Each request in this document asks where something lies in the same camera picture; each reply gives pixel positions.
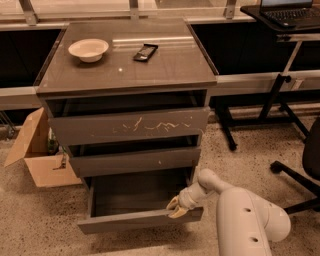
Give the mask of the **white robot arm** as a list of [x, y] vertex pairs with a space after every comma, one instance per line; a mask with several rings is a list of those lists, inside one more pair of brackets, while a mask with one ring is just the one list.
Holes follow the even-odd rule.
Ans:
[[284, 240], [291, 221], [286, 211], [257, 194], [223, 181], [210, 169], [171, 199], [169, 217], [180, 218], [210, 193], [219, 195], [216, 227], [219, 256], [272, 256], [269, 242]]

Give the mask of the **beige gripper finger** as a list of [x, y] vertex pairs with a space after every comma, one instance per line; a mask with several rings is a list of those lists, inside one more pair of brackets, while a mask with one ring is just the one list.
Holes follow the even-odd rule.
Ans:
[[184, 216], [187, 212], [187, 209], [180, 206], [176, 206], [175, 209], [168, 215], [168, 217], [172, 219], [177, 219]]
[[175, 196], [171, 199], [171, 201], [166, 206], [167, 210], [176, 210], [179, 208], [179, 197]]

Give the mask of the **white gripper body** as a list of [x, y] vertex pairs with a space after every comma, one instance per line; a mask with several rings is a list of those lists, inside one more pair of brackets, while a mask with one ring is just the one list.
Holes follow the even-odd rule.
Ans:
[[202, 185], [198, 182], [184, 188], [178, 195], [178, 206], [183, 210], [194, 209], [214, 190], [213, 186]]

